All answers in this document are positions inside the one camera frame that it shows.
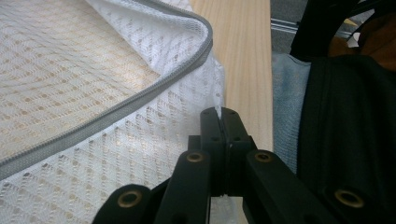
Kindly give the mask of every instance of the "black folding mechanism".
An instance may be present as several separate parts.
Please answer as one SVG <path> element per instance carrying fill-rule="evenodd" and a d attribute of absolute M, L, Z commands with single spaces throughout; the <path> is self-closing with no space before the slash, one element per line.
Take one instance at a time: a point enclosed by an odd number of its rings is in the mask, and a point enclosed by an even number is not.
<path fill-rule="evenodd" d="M 154 189 L 128 185 L 113 192 L 93 223 L 209 223 L 210 199 L 243 197 L 249 223 L 362 223 L 382 210 L 354 189 L 309 191 L 274 153 L 258 150 L 239 115 L 215 108 L 201 113 L 201 135 L 172 176 Z"/>

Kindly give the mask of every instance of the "light blue fabric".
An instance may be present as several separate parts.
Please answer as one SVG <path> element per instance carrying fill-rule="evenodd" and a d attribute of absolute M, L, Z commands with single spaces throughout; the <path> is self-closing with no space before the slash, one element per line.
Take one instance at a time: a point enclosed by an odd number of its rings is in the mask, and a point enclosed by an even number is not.
<path fill-rule="evenodd" d="M 296 174 L 301 112 L 311 63 L 273 53 L 274 152 Z"/>

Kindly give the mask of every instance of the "white mesh fabric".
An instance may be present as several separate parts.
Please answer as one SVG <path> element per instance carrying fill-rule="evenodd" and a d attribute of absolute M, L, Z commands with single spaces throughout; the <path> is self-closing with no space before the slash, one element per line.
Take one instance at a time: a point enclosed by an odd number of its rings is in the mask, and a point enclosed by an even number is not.
<path fill-rule="evenodd" d="M 207 35 L 196 20 L 133 1 L 89 2 L 0 3 L 0 160 L 158 82 Z M 191 10 L 187 0 L 168 2 Z M 222 104 L 222 85 L 209 55 L 133 114 L 1 180 L 1 222 L 90 223 L 115 189 L 155 187 L 172 174 L 188 135 L 199 134 L 199 113 Z M 234 222 L 229 198 L 212 204 L 211 223 Z"/>
<path fill-rule="evenodd" d="M 0 160 L 159 76 L 84 1 L 2 1 L 0 10 Z"/>

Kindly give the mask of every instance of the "black nylon fabric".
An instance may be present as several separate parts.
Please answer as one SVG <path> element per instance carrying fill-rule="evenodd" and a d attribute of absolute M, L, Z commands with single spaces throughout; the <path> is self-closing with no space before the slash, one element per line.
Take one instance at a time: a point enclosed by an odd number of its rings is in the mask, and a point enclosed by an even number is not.
<path fill-rule="evenodd" d="M 312 62 L 297 175 L 314 192 L 358 189 L 395 218 L 396 74 L 366 56 Z"/>

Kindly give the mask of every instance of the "screw hole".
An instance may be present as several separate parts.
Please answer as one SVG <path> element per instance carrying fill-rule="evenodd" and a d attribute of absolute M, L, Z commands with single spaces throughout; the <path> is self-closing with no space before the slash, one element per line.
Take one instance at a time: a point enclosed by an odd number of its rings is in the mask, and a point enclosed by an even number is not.
<path fill-rule="evenodd" d="M 187 156 L 187 161 L 191 161 L 191 162 L 198 162 L 198 161 L 202 161 L 203 159 L 204 156 L 198 152 L 192 152 Z"/>
<path fill-rule="evenodd" d="M 129 190 L 122 193 L 119 197 L 119 207 L 130 208 L 140 203 L 142 193 L 138 190 Z"/>
<path fill-rule="evenodd" d="M 352 191 L 339 189 L 334 193 L 335 198 L 346 206 L 353 208 L 362 208 L 364 200 Z"/>
<path fill-rule="evenodd" d="M 272 160 L 272 156 L 266 152 L 256 153 L 255 158 L 257 161 L 269 162 Z"/>

